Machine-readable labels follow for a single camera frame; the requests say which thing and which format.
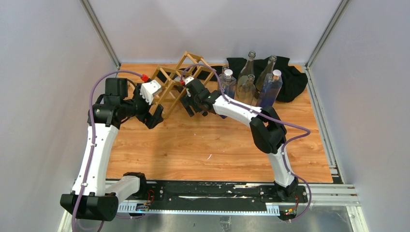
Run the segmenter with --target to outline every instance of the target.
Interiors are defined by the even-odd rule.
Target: clear glass bottle
[[[272,106],[275,103],[276,97],[282,88],[282,72],[274,70],[272,74],[268,74],[256,106],[264,108],[265,106]]]
[[[236,79],[232,76],[233,73],[232,70],[226,69],[220,78],[224,93],[232,99],[234,98],[236,91]]]
[[[238,86],[243,85],[248,80],[248,75],[253,74],[255,75],[255,71],[253,70],[253,60],[256,57],[256,52],[250,51],[248,53],[248,60],[246,61],[245,66],[243,67],[241,73],[238,76]]]
[[[252,105],[253,95],[255,94],[255,85],[253,81],[255,75],[249,74],[248,80],[236,89],[235,99],[248,105]]]
[[[223,73],[225,70],[227,70],[227,69],[229,69],[229,66],[228,66],[228,65],[222,66],[222,73]]]
[[[270,56],[268,60],[268,65],[266,66],[265,70],[261,73],[261,75],[258,77],[258,79],[256,80],[256,83],[255,83],[255,86],[256,86],[255,98],[256,99],[259,99],[259,94],[261,93],[262,87],[264,86],[266,76],[268,74],[272,74],[273,66],[275,65],[277,59],[278,58],[276,56]]]

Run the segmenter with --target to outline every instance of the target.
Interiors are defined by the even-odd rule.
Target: black cloth
[[[227,58],[229,63],[229,69],[231,69],[234,74],[233,76],[238,79],[238,76],[246,64],[245,58]],[[269,58],[266,59],[256,59],[253,63],[253,69],[255,71],[255,83],[259,75],[264,71],[265,67],[268,64]],[[222,72],[222,66],[211,66],[215,69],[218,75]],[[289,66],[289,58],[286,57],[278,57],[276,60],[275,66],[273,69],[278,69],[282,72],[282,81],[283,85],[279,91],[278,97],[276,97],[277,101],[281,102],[291,102],[297,96],[299,96],[303,90],[305,90],[306,85],[308,84],[308,77],[305,73],[299,72],[297,68],[294,66]],[[198,79],[205,80],[208,77],[208,72],[201,72],[198,75]],[[165,83],[166,78],[165,76],[159,72],[157,77]],[[211,81],[216,81],[216,77],[213,76]]]

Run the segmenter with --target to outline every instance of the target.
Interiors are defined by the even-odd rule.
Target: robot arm
[[[185,79],[187,89],[187,102],[194,105],[192,107],[201,110],[202,115],[208,112],[229,116],[246,126],[250,127],[255,145],[269,157],[275,173],[276,192],[279,196],[286,198],[291,196],[297,185],[297,178],[286,171],[280,149],[286,141],[286,129],[283,125],[267,121],[255,112],[279,119],[279,116],[272,107],[253,107],[245,110],[239,106],[231,104],[236,100],[224,99],[217,91],[209,92],[200,80],[189,77]],[[156,81],[148,80],[144,84],[137,84],[133,93],[133,98],[124,100],[128,96],[127,80],[124,78],[107,78],[105,81],[105,94],[93,105],[93,114],[96,129],[95,144],[91,144],[92,130],[88,127],[88,142],[85,150],[83,163],[78,178],[70,194],[62,194],[61,206],[71,214],[74,204],[78,198],[78,193],[85,186],[85,191],[81,197],[76,218],[111,221],[114,219],[118,204],[130,195],[138,196],[146,192],[146,178],[142,173],[126,173],[124,176],[110,187],[105,187],[105,176],[114,140],[118,134],[123,120],[130,117],[137,117],[149,129],[154,128],[163,121],[163,107],[159,105],[154,114],[149,113],[154,96],[161,91],[161,85]],[[88,173],[87,183],[82,184],[82,177],[86,172],[88,155],[91,146],[95,146],[93,160]]]
[[[89,167],[87,183],[77,218],[111,221],[114,219],[118,204],[130,195],[139,194],[140,189],[145,193],[146,178],[142,173],[126,173],[110,187],[105,187],[105,176],[114,140],[124,119],[137,117],[149,129],[163,121],[163,107],[159,105],[153,115],[149,113],[154,96],[161,91],[157,81],[137,84],[133,98],[124,100],[128,96],[127,79],[107,78],[105,94],[93,105],[95,121],[95,144],[91,144],[92,128],[88,127],[87,146],[78,177],[70,194],[62,194],[60,204],[68,212],[73,213],[74,203],[82,187],[82,179],[86,172],[88,155],[94,146],[93,160]]]
[[[286,170],[283,157],[280,153],[282,146],[286,142],[286,129],[283,125],[267,121],[255,113],[260,112],[280,120],[272,107],[254,107],[231,99],[228,96],[225,96],[228,99],[226,100],[218,91],[210,93],[200,80],[194,79],[193,77],[185,79],[185,87],[187,88],[188,97],[193,99],[191,102],[196,104],[196,106],[193,106],[194,109],[199,107],[206,112],[228,116],[250,127],[255,145],[268,155],[275,174],[275,184],[278,185],[278,195],[286,198],[294,193],[298,185],[298,179]],[[246,110],[235,104],[231,104],[231,102],[245,105],[251,110]],[[286,150],[285,158],[289,163]]]

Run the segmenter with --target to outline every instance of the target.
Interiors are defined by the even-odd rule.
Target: wooden floor
[[[151,76],[157,65],[123,64],[121,69]],[[119,77],[139,81],[139,77],[127,73]],[[210,82],[207,87],[210,86],[216,88],[216,83]],[[332,182],[308,91],[305,89],[291,103],[277,102],[274,106],[282,120],[312,131],[310,136],[287,146],[294,172],[308,182]],[[289,127],[287,130],[287,138],[302,133]],[[136,118],[121,126],[111,152],[107,178],[121,178],[125,172],[143,172],[147,179],[274,180],[269,160],[254,145],[247,126],[213,114],[189,117],[181,104],[152,130]]]

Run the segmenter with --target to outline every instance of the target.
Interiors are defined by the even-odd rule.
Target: white wall
[[[408,231],[409,8],[406,0],[351,1],[312,69],[372,232]]]
[[[114,66],[78,0],[0,1],[0,49],[0,231],[55,232]]]
[[[340,0],[91,0],[121,62],[272,54],[306,62]]]

